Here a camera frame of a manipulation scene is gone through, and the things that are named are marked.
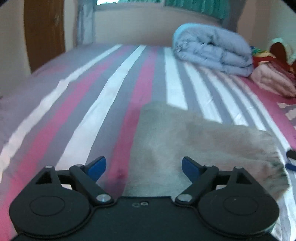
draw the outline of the gray curtain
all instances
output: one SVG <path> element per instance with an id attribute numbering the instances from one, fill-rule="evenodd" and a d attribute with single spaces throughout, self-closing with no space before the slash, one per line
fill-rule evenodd
<path id="1" fill-rule="evenodd" d="M 87 45 L 94 42 L 95 0 L 78 0 L 76 44 Z"/>
<path id="2" fill-rule="evenodd" d="M 229 14 L 222 20 L 222 27 L 233 32 L 237 31 L 237 23 L 244 10 L 246 1 L 247 0 L 229 0 Z"/>

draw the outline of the bed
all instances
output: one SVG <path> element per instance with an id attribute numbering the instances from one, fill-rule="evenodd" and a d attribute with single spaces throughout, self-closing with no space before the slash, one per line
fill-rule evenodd
<path id="1" fill-rule="evenodd" d="M 151 101 L 273 132 L 283 163 L 286 151 L 296 148 L 296 130 L 277 104 L 295 100 L 260 90 L 248 79 L 181 62 L 168 47 L 78 47 L 45 64 L 0 100 L 0 240 L 15 235 L 10 203 L 46 165 L 68 169 L 105 156 L 107 171 L 99 184 L 116 183 L 116 192 L 124 194 L 140 110 Z M 278 202 L 273 235 L 293 241 L 296 176 L 287 173 L 292 187 Z"/>

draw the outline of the door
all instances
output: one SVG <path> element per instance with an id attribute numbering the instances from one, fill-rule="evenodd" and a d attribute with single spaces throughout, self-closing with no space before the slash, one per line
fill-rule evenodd
<path id="1" fill-rule="evenodd" d="M 24 30 L 31 72 L 65 52 L 64 0 L 25 0 Z"/>

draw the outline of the gray comforter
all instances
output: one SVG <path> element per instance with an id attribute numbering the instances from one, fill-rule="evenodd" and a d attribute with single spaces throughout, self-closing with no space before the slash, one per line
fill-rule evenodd
<path id="1" fill-rule="evenodd" d="M 173 36 L 175 55 L 184 61 L 247 77 L 253 71 L 252 52 L 242 36 L 223 28 L 187 23 Z"/>

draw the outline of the curtain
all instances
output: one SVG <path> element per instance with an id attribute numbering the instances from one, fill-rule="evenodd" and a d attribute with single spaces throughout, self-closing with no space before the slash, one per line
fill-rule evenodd
<path id="1" fill-rule="evenodd" d="M 229 0 L 165 0 L 166 6 L 200 12 L 214 18 L 224 19 L 228 15 Z"/>
<path id="2" fill-rule="evenodd" d="M 229 14 L 222 20 L 222 27 L 233 32 L 237 31 L 237 23 L 244 10 L 246 1 L 247 0 L 229 0 Z"/>
<path id="3" fill-rule="evenodd" d="M 94 42 L 95 0 L 78 0 L 76 43 L 87 45 Z"/>

